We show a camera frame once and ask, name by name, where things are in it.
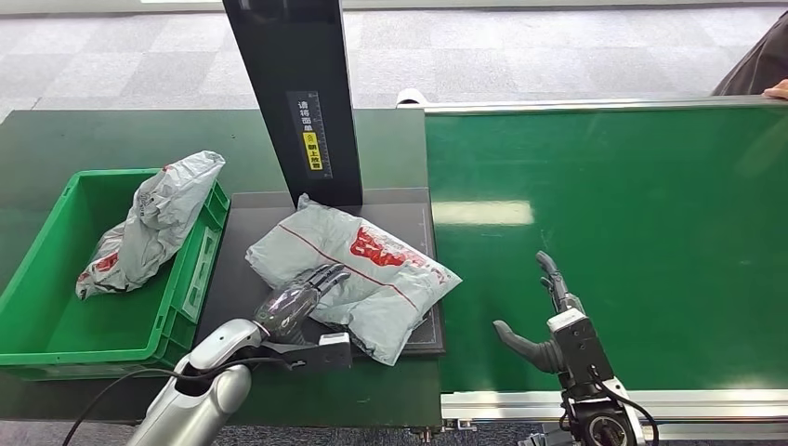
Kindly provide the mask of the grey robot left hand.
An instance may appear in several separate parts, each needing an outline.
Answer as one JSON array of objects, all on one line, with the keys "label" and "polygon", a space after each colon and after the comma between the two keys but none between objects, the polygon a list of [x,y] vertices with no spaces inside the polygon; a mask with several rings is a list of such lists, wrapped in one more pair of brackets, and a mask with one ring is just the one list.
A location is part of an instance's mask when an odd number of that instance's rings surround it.
[{"label": "grey robot left hand", "polygon": [[272,343],[310,345],[301,329],[304,320],[329,291],[349,276],[346,267],[338,263],[306,269],[273,290],[257,308],[253,321]]}]

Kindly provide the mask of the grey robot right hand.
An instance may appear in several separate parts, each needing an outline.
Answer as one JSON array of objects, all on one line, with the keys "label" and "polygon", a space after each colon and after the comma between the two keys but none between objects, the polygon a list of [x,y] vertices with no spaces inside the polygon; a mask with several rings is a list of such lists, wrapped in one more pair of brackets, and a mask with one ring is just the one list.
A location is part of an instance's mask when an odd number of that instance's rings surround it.
[{"label": "grey robot right hand", "polygon": [[[578,296],[571,293],[554,259],[544,251],[538,251],[536,261],[544,272],[540,284],[548,292],[557,316],[569,311],[585,314]],[[528,361],[536,369],[547,374],[560,374],[567,371],[563,353],[553,338],[534,343],[518,334],[501,320],[493,321],[492,326],[499,339]]]}]

